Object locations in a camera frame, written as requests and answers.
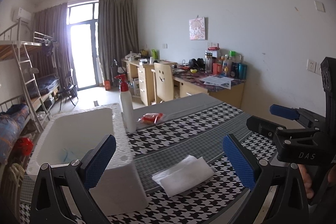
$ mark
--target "red pump head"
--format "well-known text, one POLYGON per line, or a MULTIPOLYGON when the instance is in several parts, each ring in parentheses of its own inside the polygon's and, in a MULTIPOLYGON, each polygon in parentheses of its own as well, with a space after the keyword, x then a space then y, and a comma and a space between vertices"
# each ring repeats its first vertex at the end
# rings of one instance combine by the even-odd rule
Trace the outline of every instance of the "red pump head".
POLYGON ((120 91, 121 92, 128 91, 128 84, 126 83, 126 75, 125 74, 117 75, 114 78, 120 80, 120 91))

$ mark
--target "blue gripper pad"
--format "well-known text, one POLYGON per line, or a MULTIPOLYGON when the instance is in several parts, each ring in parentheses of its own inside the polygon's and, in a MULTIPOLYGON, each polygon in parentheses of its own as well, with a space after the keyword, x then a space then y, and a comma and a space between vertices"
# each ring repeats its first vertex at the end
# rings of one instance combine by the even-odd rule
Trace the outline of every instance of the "blue gripper pad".
POLYGON ((105 135, 100 143, 83 157, 78 173, 85 189, 89 190, 97 185, 116 151, 116 146, 114 136, 105 135))
POLYGON ((298 112, 295 109, 289 107, 271 105, 269 111, 275 116, 283 117, 288 120, 296 120, 299 118, 298 112))
POLYGON ((261 173, 257 158, 243 147, 233 134, 224 137, 223 151, 243 186, 252 190, 261 173))

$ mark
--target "houndstooth tablecloth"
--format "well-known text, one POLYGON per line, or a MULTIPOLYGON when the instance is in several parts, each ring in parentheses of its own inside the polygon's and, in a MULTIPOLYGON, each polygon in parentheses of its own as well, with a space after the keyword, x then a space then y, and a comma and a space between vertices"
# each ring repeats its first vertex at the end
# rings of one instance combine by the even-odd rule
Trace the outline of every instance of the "houndstooth tablecloth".
MULTIPOLYGON (((270 159, 272 141, 246 128, 249 117, 226 103, 129 134, 135 164, 147 193, 144 210, 108 216, 111 223, 209 223, 221 215, 246 190, 223 154, 222 140, 233 133, 257 158, 270 159), (202 184, 168 198, 152 174, 166 169, 187 155, 203 157, 215 175, 202 184)), ((20 205, 21 222, 29 223, 29 202, 20 205)))

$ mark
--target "air conditioner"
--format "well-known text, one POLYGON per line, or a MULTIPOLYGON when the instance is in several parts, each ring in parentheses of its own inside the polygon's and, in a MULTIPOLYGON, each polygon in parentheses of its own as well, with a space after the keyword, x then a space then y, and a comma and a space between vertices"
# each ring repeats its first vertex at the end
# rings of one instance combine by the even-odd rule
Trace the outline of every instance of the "air conditioner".
POLYGON ((22 22, 29 23, 32 18, 32 14, 22 8, 18 8, 14 11, 13 22, 17 22, 19 18, 21 18, 22 22))

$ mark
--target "styrofoam box rim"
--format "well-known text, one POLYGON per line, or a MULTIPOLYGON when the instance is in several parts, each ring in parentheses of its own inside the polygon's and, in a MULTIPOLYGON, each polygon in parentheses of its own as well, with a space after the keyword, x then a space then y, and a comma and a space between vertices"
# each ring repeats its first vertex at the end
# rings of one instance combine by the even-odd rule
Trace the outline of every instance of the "styrofoam box rim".
POLYGON ((122 167, 122 166, 132 163, 133 155, 130 149, 130 144, 128 142, 128 137, 127 137, 127 133, 126 133, 125 126, 124 126, 121 109, 118 103, 114 103, 114 104, 109 104, 109 105, 97 106, 97 107, 93 107, 90 109, 76 110, 73 112, 54 115, 51 118, 51 120, 48 122, 48 125, 46 126, 44 131, 42 132, 35 146, 34 152, 30 158, 30 161, 29 161, 29 164, 26 170, 26 173, 29 175, 29 177, 33 180, 36 180, 37 178, 38 172, 41 167, 37 163, 38 154, 41 150, 41 147, 51 127, 53 126, 54 122, 57 119, 64 117, 64 116, 68 116, 68 115, 94 111, 94 110, 102 109, 102 108, 110 108, 112 110, 111 119, 112 119, 112 125, 113 125, 113 136, 115 137, 115 140, 117 142, 117 148, 115 150, 115 153, 113 157, 111 158, 110 162, 108 163, 106 169, 118 168, 118 167, 122 167))

